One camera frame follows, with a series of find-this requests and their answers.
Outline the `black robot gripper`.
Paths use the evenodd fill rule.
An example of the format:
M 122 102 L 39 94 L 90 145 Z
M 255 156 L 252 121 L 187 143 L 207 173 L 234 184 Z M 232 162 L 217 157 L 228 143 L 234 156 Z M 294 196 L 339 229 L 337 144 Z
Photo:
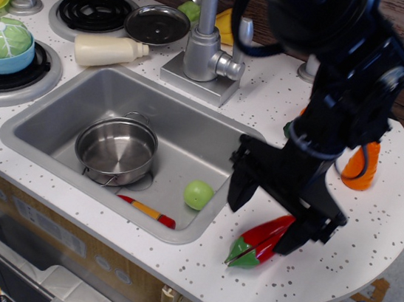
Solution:
M 295 126 L 283 148 L 248 134 L 239 141 L 231 155 L 230 209 L 236 212 L 262 188 L 296 218 L 274 253 L 289 255 L 308 241 L 327 243 L 336 229 L 346 225 L 345 214 L 327 189 L 326 174 L 352 142 L 339 134 L 311 134 Z

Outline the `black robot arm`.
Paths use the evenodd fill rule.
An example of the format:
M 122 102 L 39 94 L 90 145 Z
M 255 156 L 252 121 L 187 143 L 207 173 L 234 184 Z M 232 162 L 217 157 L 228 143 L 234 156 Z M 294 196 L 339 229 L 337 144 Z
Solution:
M 245 54 L 314 55 L 320 66 L 305 112 L 283 148 L 248 134 L 233 153 L 228 203 L 238 210 L 264 189 L 295 221 L 274 246 L 287 255 L 308 241 L 328 241 L 346 217 L 325 176 L 349 148 L 376 142 L 390 129 L 391 107 L 404 89 L 404 43 L 379 11 L 380 0 L 267 0 L 275 43 L 253 47 L 239 37 L 250 0 L 235 0 L 234 44 Z

